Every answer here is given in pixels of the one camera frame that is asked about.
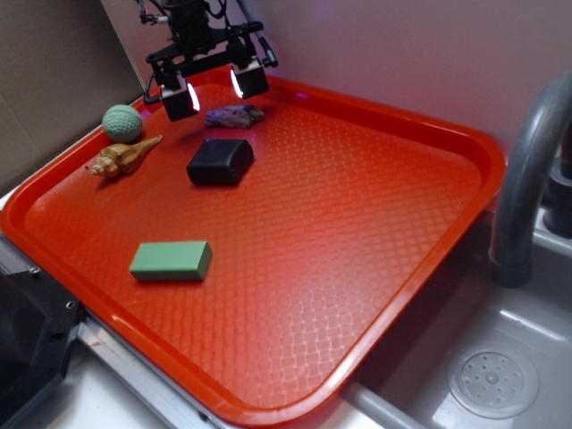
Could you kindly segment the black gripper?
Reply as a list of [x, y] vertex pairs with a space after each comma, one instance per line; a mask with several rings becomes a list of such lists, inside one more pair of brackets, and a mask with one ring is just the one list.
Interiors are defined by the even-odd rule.
[[146, 12], [146, 23], [167, 26], [171, 38], [168, 46], [149, 54], [146, 62], [155, 76], [179, 72], [172, 82], [160, 87], [160, 98], [171, 122], [200, 112], [198, 95], [183, 76], [229, 64], [231, 83], [239, 98], [249, 99], [270, 89], [265, 61], [258, 57], [251, 39], [256, 35], [261, 45], [265, 43], [260, 34], [262, 22], [244, 12], [245, 20], [232, 24], [226, 1], [154, 1], [152, 5], [156, 12]]

